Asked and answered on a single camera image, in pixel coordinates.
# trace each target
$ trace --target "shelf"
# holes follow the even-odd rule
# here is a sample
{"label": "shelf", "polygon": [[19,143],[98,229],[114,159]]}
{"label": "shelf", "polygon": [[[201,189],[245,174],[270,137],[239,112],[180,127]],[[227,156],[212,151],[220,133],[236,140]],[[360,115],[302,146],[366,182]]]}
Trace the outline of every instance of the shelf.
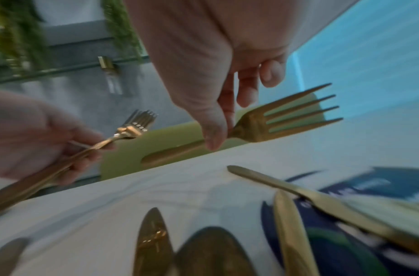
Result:
{"label": "shelf", "polygon": [[[142,56],[141,58],[131,57],[131,58],[113,59],[113,63],[118,64],[118,65],[119,64],[125,64],[125,63],[131,63],[131,62],[135,62],[135,63],[139,63],[139,64],[145,64],[145,63],[150,63],[150,59],[149,59],[149,56],[147,56],[147,55]],[[83,69],[88,69],[88,68],[95,68],[95,67],[100,68],[100,64],[99,64],[98,61],[97,62],[87,62],[87,63],[71,65],[71,66],[64,66],[64,67],[54,68],[54,69],[41,70],[41,71],[37,71],[35,73],[26,74],[24,76],[2,77],[2,78],[0,78],[0,84],[8,83],[8,82],[15,82],[15,81],[25,81],[25,80],[38,79],[38,78],[41,78],[41,77],[58,75],[58,74],[66,73],[66,72],[73,72],[73,71],[78,71],[78,70],[83,70]]]}

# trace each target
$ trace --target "fork head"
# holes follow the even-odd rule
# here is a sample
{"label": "fork head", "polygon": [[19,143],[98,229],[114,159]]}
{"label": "fork head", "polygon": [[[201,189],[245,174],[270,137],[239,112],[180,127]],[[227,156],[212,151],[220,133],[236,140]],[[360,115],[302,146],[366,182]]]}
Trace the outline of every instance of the fork head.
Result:
{"label": "fork head", "polygon": [[335,97],[335,95],[330,95],[318,100],[312,100],[304,104],[296,105],[294,107],[283,109],[282,111],[276,111],[271,113],[272,110],[280,109],[280,107],[305,97],[313,92],[316,92],[322,88],[331,85],[325,84],[320,85],[309,90],[285,97],[283,99],[271,102],[269,104],[260,106],[256,109],[253,109],[246,114],[244,114],[240,120],[237,122],[233,130],[229,134],[229,138],[240,138],[247,142],[263,142],[268,140],[277,139],[284,136],[293,135],[296,133],[304,132],[307,130],[312,130],[321,126],[329,125],[337,121],[342,120],[343,118],[333,119],[333,120],[323,120],[315,122],[312,124],[301,125],[292,128],[280,129],[283,126],[294,123],[299,120],[307,119],[313,116],[321,115],[329,110],[337,109],[338,106],[333,106],[330,108],[316,110],[309,113],[303,113],[298,116],[292,116],[288,119],[284,118],[286,115],[291,113],[304,110],[308,107],[316,105],[321,101]]}
{"label": "fork head", "polygon": [[117,128],[116,135],[132,139],[145,133],[156,119],[156,114],[150,110],[134,111],[131,116]]}

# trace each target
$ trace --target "green seat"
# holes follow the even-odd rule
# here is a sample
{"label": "green seat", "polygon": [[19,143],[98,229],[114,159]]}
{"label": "green seat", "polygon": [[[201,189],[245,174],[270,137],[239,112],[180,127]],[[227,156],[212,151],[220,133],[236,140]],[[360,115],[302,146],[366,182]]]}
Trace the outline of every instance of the green seat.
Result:
{"label": "green seat", "polygon": [[[299,105],[311,100],[316,100],[315,95],[308,95],[302,99],[299,99],[279,108],[279,110],[290,108],[294,105]],[[244,113],[251,109],[252,108],[242,109],[236,112],[236,120],[241,118],[241,116]],[[287,115],[286,117],[289,118],[306,112],[312,112],[315,110],[320,110],[319,104],[310,106],[304,110],[297,111],[291,115]],[[304,120],[299,120],[294,123],[287,124],[283,128],[305,125],[308,123],[321,121],[323,119],[323,115],[319,114]],[[161,151],[175,146],[180,146],[201,139],[203,139],[203,137],[202,132],[200,130],[200,126],[197,122],[193,121],[189,123],[166,127],[159,130],[148,131],[147,133],[145,133],[137,139],[118,141],[117,150],[113,152],[106,152],[103,156],[103,160],[100,165],[101,179],[107,180],[110,178],[123,176],[134,172],[151,169],[156,166],[141,165],[140,162],[144,156],[153,152]],[[224,149],[240,146],[246,143],[247,142],[240,139],[228,139],[219,150],[222,151]],[[169,163],[194,158],[208,153],[210,153],[210,151],[205,148],[198,149],[194,152],[184,154],[183,156],[178,157]]]}

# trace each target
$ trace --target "table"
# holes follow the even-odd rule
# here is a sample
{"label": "table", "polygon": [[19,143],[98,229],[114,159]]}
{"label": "table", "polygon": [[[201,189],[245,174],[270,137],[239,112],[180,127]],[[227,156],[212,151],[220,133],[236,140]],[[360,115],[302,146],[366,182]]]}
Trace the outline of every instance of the table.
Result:
{"label": "table", "polygon": [[297,183],[315,189],[356,167],[419,168],[419,101],[24,201],[0,217],[0,246],[19,236],[34,241],[14,275],[131,275],[140,223],[156,206],[175,250],[202,227],[222,226],[259,275],[282,275],[259,218],[274,189],[228,173],[227,165],[282,179],[338,172],[332,180]]}

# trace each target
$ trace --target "fork handle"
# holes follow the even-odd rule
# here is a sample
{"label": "fork handle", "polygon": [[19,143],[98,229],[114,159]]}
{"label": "fork handle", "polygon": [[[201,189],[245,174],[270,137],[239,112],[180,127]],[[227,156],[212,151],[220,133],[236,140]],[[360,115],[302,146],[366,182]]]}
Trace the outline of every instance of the fork handle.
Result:
{"label": "fork handle", "polygon": [[58,174],[70,168],[76,160],[86,157],[95,150],[89,148],[81,151],[69,159],[52,164],[0,189],[0,212],[33,195]]}
{"label": "fork handle", "polygon": [[189,144],[177,146],[174,148],[157,151],[146,155],[141,159],[141,164],[145,166],[157,166],[173,159],[180,157],[189,152],[193,152],[196,149],[200,149],[205,146],[205,140],[199,140]]}

